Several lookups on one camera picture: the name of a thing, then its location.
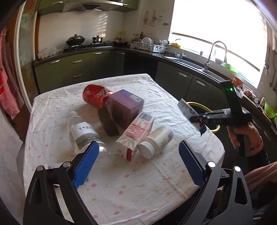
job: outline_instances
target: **person's arm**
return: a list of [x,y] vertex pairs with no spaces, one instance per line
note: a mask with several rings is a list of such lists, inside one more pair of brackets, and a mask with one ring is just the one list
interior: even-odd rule
[[232,129],[227,126],[227,130],[229,133],[229,138],[231,139],[235,149],[240,146],[240,143],[237,140],[237,134],[248,135],[250,147],[252,149],[251,156],[247,157],[250,170],[254,170],[269,164],[268,155],[264,149],[261,136],[252,123],[249,123],[246,126],[235,127],[234,132],[232,132]]

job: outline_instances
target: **hand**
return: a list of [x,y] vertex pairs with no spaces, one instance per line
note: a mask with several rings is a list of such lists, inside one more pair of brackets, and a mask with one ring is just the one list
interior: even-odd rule
[[[237,147],[240,147],[240,143],[237,139],[237,134],[243,134],[248,135],[249,141],[250,141],[250,148],[257,147],[261,142],[261,136],[256,129],[256,127],[252,123],[248,123],[248,125],[241,126],[241,127],[235,127],[234,131],[232,131],[232,127],[227,126],[227,130],[229,133],[229,138],[231,139],[231,142],[236,149]],[[261,151],[263,148],[263,143],[254,150],[251,151],[251,156],[256,155],[259,151]]]

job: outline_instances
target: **plastic bag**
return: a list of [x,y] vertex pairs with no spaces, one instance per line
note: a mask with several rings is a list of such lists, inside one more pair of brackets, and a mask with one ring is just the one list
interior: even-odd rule
[[39,59],[45,59],[48,56],[55,55],[63,51],[64,51],[63,46],[60,46],[60,47],[52,46],[49,48],[44,48],[40,53],[37,54],[37,56]]

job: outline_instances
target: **green cabinet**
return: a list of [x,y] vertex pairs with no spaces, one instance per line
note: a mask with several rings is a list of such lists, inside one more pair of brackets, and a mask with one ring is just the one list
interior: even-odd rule
[[40,93],[63,87],[61,60],[56,59],[35,67],[35,74]]
[[114,9],[114,11],[119,12],[130,12],[138,9],[139,6],[139,0],[121,0],[121,3],[123,3],[123,6],[117,7]]
[[65,0],[40,0],[38,14],[46,15],[63,10]]
[[62,73],[65,86],[91,80],[91,66],[68,70]]
[[187,102],[197,102],[210,110],[229,108],[222,90],[197,76],[193,76],[185,100]]
[[61,58],[62,71],[73,70],[91,65],[91,52],[70,55]]
[[159,62],[155,81],[177,100],[185,98],[193,75]]
[[116,50],[114,56],[114,75],[122,76],[125,60],[125,52]]
[[114,76],[114,51],[91,52],[92,79],[97,80]]

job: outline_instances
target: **floral tablecloth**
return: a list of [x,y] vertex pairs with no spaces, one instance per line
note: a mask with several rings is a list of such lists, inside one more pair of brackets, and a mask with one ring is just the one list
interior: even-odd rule
[[[88,84],[103,85],[113,92],[125,89],[145,100],[143,110],[155,117],[152,130],[170,127],[174,138],[163,151],[147,160],[136,156],[131,162],[116,154],[115,141],[102,128],[97,110],[87,104],[82,92]],[[98,132],[111,154],[96,161],[78,192],[98,224],[153,224],[185,202],[198,187],[178,153],[180,141],[187,140],[206,160],[221,165],[224,148],[208,129],[200,136],[177,107],[178,101],[147,74],[105,78],[59,88],[34,100],[25,143],[24,188],[28,191],[38,165],[71,161],[66,125],[69,112],[76,110]],[[72,221],[60,189],[57,197],[66,219]]]

